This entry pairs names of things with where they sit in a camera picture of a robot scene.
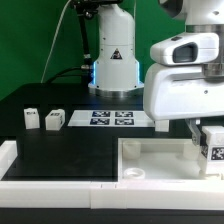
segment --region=paper sheet with markers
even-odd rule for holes
[[[155,127],[144,111],[75,110],[68,126]]]

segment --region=green backdrop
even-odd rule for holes
[[[67,0],[2,0],[0,5],[0,99],[26,83],[41,80],[54,32]],[[184,31],[184,23],[172,20],[157,0],[125,0],[121,7],[134,14],[136,2],[136,58],[141,79],[153,63],[152,44]],[[87,21],[90,50],[98,55],[97,18]],[[46,79],[62,69],[82,64],[82,45],[78,19],[67,9],[50,61]],[[79,82],[78,78],[66,79]]]

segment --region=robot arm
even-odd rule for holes
[[[224,127],[198,128],[200,118],[224,115],[224,1],[159,4],[171,17],[186,20],[186,32],[152,46],[157,63],[146,75],[144,110],[155,121],[185,119],[193,143],[201,146],[202,173],[224,173]]]
[[[123,98],[142,95],[144,85],[135,59],[135,21],[118,6],[123,0],[72,0],[77,11],[84,46],[84,64],[88,74],[89,92]],[[93,63],[88,47],[85,19],[98,14],[99,57]]]

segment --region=black cable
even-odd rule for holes
[[[79,25],[82,35],[82,42],[83,42],[83,53],[84,56],[89,56],[89,58],[84,57],[84,64],[85,65],[92,65],[92,59],[90,56],[90,50],[89,50],[89,43],[88,43],[88,37],[87,37],[87,31],[86,31],[86,25],[85,25],[85,19],[83,15],[78,15],[79,18]]]
[[[56,75],[54,75],[53,77],[51,77],[50,79],[48,79],[46,81],[46,83],[52,83],[55,79],[57,78],[60,78],[60,77],[66,77],[66,76],[69,76],[69,75],[64,75],[65,73],[67,72],[71,72],[71,71],[81,71],[81,67],[72,67],[72,68],[67,68],[65,70],[62,70],[60,72],[58,72]]]

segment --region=white cube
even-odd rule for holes
[[[198,164],[205,175],[224,173],[224,127],[203,126],[206,144],[201,147]]]
[[[25,109],[24,118],[26,129],[40,128],[40,119],[36,108]]]
[[[52,110],[45,118],[46,130],[59,131],[65,123],[65,111]]]

